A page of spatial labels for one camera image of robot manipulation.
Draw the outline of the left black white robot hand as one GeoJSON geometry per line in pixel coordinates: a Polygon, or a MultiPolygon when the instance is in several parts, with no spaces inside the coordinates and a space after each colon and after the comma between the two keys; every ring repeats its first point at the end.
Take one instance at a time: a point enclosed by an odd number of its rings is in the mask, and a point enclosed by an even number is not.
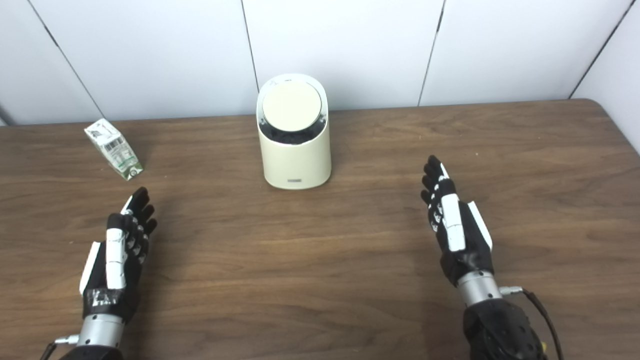
{"type": "Polygon", "coordinates": [[[141,186],[121,212],[107,217],[105,239],[91,244],[78,285],[83,318],[111,315],[127,324],[134,317],[151,234],[158,225],[154,212],[149,191],[141,186]]]}

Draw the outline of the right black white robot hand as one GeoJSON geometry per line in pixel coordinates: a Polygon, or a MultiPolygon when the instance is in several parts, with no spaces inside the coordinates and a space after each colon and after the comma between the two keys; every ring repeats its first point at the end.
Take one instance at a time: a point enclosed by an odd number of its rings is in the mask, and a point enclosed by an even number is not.
{"type": "Polygon", "coordinates": [[[423,166],[422,201],[441,257],[439,265],[457,286],[471,272],[494,275],[493,240],[475,202],[460,200],[454,181],[438,157],[430,155],[423,166]]]}

